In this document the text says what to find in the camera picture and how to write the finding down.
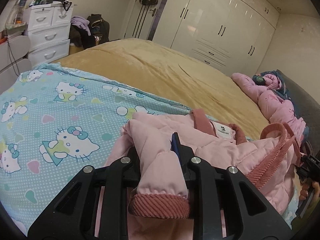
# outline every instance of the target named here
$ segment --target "white drawer unit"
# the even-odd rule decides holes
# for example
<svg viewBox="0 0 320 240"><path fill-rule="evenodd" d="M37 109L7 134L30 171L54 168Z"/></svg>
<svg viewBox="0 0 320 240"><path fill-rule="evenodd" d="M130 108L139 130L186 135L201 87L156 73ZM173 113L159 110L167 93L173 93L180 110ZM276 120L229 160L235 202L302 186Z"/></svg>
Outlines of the white drawer unit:
<svg viewBox="0 0 320 240"><path fill-rule="evenodd" d="M25 32L25 35L29 36L31 41L29 51L67 40L69 38L70 25L70 23L59 24Z"/></svg>
<svg viewBox="0 0 320 240"><path fill-rule="evenodd" d="M60 41L46 48L36 49L28 54L28 59L35 67L40 63L50 63L59 58L68 56L70 40Z"/></svg>
<svg viewBox="0 0 320 240"><path fill-rule="evenodd" d="M72 12L73 7L71 7L68 11L66 11L63 7L55 7L52 18L52 25L69 23L71 21Z"/></svg>
<svg viewBox="0 0 320 240"><path fill-rule="evenodd" d="M23 21L27 22L28 31L50 26L53 12L54 7L28 8L23 14Z"/></svg>

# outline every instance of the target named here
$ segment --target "drawer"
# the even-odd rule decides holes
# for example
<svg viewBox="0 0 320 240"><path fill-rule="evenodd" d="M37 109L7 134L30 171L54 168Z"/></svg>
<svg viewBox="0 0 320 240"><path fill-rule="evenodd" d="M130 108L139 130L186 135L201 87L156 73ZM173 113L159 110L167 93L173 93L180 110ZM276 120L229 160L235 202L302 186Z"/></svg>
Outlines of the drawer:
<svg viewBox="0 0 320 240"><path fill-rule="evenodd" d="M36 49L28 54L28 59L35 67L40 63L49 63L59 58L68 56L70 40L60 41L47 46L46 48Z"/></svg>
<svg viewBox="0 0 320 240"><path fill-rule="evenodd" d="M25 35L30 38L31 42L29 51L69 39L70 25L67 23L26 31Z"/></svg>
<svg viewBox="0 0 320 240"><path fill-rule="evenodd" d="M51 25L54 7L29 8L24 13L23 20L28 24L28 31Z"/></svg>
<svg viewBox="0 0 320 240"><path fill-rule="evenodd" d="M220 63L222 66L226 66L226 61L228 60L228 57L226 57L225 55L221 54L219 51L217 51L216 49L209 47L203 43L198 43L195 48L195 51L199 52L200 54L205 55L206 57L217 61L218 63Z"/></svg>
<svg viewBox="0 0 320 240"><path fill-rule="evenodd" d="M68 11L66 11L63 7L55 7L51 25L70 23L72 11L73 7L71 7Z"/></svg>
<svg viewBox="0 0 320 240"><path fill-rule="evenodd" d="M220 70L221 72L223 72L223 69L225 68L225 66L222 65L220 62L215 61L211 58L208 58L205 55L199 53L198 51L196 51L194 49L192 50L190 56L193 58L196 58L197 60L200 60L203 63L206 63L207 65L210 65L211 67L214 67L214 68Z"/></svg>

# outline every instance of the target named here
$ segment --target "pink clothing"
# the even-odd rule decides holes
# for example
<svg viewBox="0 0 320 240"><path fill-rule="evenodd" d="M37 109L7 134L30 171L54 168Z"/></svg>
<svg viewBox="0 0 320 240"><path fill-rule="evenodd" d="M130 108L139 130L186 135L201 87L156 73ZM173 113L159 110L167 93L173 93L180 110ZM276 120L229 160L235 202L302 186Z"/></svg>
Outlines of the pink clothing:
<svg viewBox="0 0 320 240"><path fill-rule="evenodd" d="M294 116L294 108L290 100L283 100L270 90L271 88L278 89L281 86L281 82L276 81L278 78L275 75L267 74L264 76L266 85L271 80L268 86L257 86L250 77L240 73L234 73L231 78L259 106L262 114L270 123L286 122L293 131L298 145L301 145L306 123L303 118L298 119Z"/></svg>
<svg viewBox="0 0 320 240"><path fill-rule="evenodd" d="M235 132L230 142L200 131L200 127L196 130L195 119L193 114L135 113L122 127L106 165L136 147L141 179L131 192L129 211L135 216L128 214L130 239L192 239L192 220L178 219L188 217L189 195L179 159L171 151L174 132L178 133L181 144L191 147L195 156L212 166L223 169L236 166L279 213L287 208L293 196L293 164L300 163L299 149L287 125L269 125L260 140L237 145L236 134L240 131ZM208 124L212 125L207 119L205 129L210 132ZM150 219L152 217L167 220Z"/></svg>

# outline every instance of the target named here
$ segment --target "purple clothing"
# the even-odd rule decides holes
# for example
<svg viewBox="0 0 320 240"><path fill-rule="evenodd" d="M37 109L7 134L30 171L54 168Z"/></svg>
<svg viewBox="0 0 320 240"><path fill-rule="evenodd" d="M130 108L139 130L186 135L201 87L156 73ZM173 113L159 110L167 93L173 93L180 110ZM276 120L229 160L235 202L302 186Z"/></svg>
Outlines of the purple clothing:
<svg viewBox="0 0 320 240"><path fill-rule="evenodd" d="M77 26L78 28L80 29L84 29L88 32L88 35L91 36L91 32L90 32L90 29L88 27L89 25L89 21L84 19L83 17L80 17L80 16L74 16L72 19L71 19L71 24L74 25L74 26Z"/></svg>

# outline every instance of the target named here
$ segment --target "light blue bedsheet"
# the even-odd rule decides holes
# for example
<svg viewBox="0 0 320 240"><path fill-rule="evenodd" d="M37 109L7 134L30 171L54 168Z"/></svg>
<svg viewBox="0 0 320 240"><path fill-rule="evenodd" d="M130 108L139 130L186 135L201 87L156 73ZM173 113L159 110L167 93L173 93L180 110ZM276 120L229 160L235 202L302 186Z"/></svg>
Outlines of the light blue bedsheet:
<svg viewBox="0 0 320 240"><path fill-rule="evenodd" d="M25 234L83 166L105 164L120 128L135 112L190 110L60 64L21 74L0 95L0 106L0 200Z"/></svg>

